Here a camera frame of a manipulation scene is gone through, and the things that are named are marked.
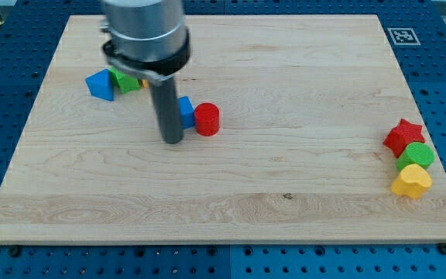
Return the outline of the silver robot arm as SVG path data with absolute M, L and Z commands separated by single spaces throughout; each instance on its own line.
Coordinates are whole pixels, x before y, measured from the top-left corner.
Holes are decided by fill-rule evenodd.
M 173 56 L 187 42 L 181 0 L 101 0 L 114 48 L 124 57 L 154 62 Z

